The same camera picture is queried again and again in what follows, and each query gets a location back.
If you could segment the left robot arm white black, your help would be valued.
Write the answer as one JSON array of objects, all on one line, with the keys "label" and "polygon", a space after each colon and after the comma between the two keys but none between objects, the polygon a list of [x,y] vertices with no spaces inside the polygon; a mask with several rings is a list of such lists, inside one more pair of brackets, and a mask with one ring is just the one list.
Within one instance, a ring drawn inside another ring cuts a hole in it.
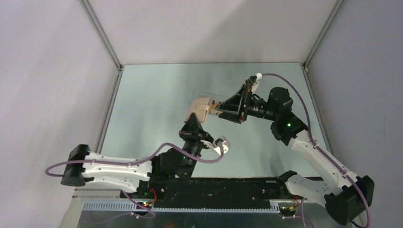
[{"label": "left robot arm white black", "polygon": [[[198,162],[211,164],[223,157],[221,147],[214,146],[213,138],[202,128],[195,113],[190,114],[179,131],[179,137],[184,140],[182,148],[166,142],[143,159],[104,156],[90,152],[87,145],[80,144],[70,153],[60,183],[71,187],[99,183],[144,198],[150,192],[148,182],[186,180],[191,178]],[[201,158],[203,149],[216,148],[218,158]]]}]

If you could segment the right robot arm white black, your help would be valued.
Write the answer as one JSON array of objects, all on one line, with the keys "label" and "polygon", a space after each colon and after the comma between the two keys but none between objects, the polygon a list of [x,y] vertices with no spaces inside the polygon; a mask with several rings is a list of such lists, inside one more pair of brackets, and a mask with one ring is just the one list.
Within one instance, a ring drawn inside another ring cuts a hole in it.
[{"label": "right robot arm white black", "polygon": [[284,199],[301,196],[326,209],[340,225],[352,223],[372,204],[374,181],[367,175],[359,177],[323,149],[310,136],[309,127],[292,113],[293,100],[282,87],[272,88],[267,100],[256,99],[253,91],[243,84],[240,90],[218,104],[219,118],[243,123],[249,116],[270,120],[276,140],[300,154],[323,179],[309,180],[295,171],[278,177],[277,194]]}]

